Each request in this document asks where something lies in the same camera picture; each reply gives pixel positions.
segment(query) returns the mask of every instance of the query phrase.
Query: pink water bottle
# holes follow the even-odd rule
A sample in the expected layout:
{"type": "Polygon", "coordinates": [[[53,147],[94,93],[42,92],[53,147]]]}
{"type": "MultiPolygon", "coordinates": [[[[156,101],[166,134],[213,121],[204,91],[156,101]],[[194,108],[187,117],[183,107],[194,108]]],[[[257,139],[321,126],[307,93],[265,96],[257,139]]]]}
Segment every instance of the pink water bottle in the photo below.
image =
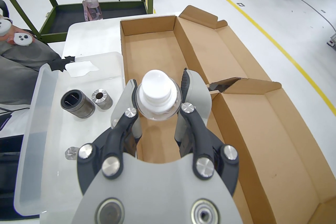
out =
{"type": "Polygon", "coordinates": [[[102,20],[102,10],[98,0],[84,0],[84,18],[85,21],[102,20]]]}

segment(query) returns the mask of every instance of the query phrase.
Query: cardboard box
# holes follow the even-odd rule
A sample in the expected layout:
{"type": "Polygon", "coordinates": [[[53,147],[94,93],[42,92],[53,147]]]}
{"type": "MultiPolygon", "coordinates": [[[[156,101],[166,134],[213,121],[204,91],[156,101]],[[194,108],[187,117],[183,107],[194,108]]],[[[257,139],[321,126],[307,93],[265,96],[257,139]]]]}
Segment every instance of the cardboard box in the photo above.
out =
{"type": "MultiPolygon", "coordinates": [[[[207,126],[239,152],[234,201],[245,224],[336,223],[329,201],[336,180],[321,150],[281,84],[270,80],[226,21],[188,6],[179,17],[121,21],[121,42],[127,80],[140,83],[147,71],[160,69],[180,83],[187,67],[207,84],[225,85],[211,92],[207,126]]],[[[177,116],[140,119],[139,158],[179,159],[177,116]]]]}

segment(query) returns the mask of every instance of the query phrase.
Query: person's hand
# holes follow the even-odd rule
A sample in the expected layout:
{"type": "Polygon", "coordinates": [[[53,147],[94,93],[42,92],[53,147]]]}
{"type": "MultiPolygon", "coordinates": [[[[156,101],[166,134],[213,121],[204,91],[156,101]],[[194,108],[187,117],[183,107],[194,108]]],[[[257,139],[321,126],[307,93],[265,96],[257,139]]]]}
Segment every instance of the person's hand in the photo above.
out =
{"type": "Polygon", "coordinates": [[[8,39],[7,43],[15,45],[15,43],[14,43],[14,34],[17,33],[17,32],[27,33],[27,34],[29,34],[33,38],[33,42],[35,41],[35,38],[34,38],[34,36],[32,34],[30,34],[29,32],[26,32],[25,30],[20,29],[20,28],[18,28],[16,26],[13,26],[13,25],[12,25],[11,29],[7,32],[6,35],[0,37],[0,41],[6,41],[8,39]]]}

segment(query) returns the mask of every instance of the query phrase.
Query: black wire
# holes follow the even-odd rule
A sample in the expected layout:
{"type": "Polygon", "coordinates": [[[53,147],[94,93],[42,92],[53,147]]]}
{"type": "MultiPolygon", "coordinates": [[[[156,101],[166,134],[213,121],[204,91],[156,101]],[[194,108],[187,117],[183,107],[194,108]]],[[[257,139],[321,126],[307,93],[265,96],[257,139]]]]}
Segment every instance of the black wire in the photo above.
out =
{"type": "Polygon", "coordinates": [[[301,0],[303,1],[305,4],[307,4],[308,6],[310,6],[312,9],[314,9],[318,14],[320,14],[328,23],[329,25],[331,25],[331,27],[334,29],[334,31],[336,32],[336,29],[334,28],[334,26],[328,21],[328,19],[326,17],[324,17],[320,12],[318,12],[315,8],[313,8],[309,3],[305,2],[304,0],[301,0]]]}
{"type": "Polygon", "coordinates": [[[0,107],[0,110],[4,110],[4,111],[11,111],[11,110],[7,110],[7,109],[5,109],[5,108],[2,108],[2,107],[0,107]]]}
{"type": "MultiPolygon", "coordinates": [[[[25,107],[25,108],[21,108],[21,109],[18,109],[18,110],[27,110],[27,109],[29,109],[29,108],[25,107]]],[[[10,113],[10,112],[18,111],[18,110],[6,110],[5,112],[1,112],[0,114],[10,113]]]]}

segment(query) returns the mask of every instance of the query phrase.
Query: white controller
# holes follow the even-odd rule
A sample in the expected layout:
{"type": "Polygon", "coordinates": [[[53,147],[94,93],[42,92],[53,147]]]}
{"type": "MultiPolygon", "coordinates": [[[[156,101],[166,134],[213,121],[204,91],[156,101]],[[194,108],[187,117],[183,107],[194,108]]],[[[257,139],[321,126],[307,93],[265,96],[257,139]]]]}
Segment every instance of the white controller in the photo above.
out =
{"type": "Polygon", "coordinates": [[[5,36],[11,27],[12,23],[10,21],[5,19],[0,20],[0,36],[5,36]]]}
{"type": "Polygon", "coordinates": [[[14,34],[14,43],[20,46],[28,46],[33,41],[33,38],[30,34],[27,33],[15,33],[14,34]]]}
{"type": "MultiPolygon", "coordinates": [[[[10,28],[12,27],[12,23],[6,19],[2,19],[0,20],[0,37],[1,36],[5,36],[10,28]]],[[[30,34],[27,33],[15,33],[14,34],[14,42],[17,45],[20,46],[28,46],[29,44],[31,44],[33,41],[33,38],[31,37],[30,34]]]]}

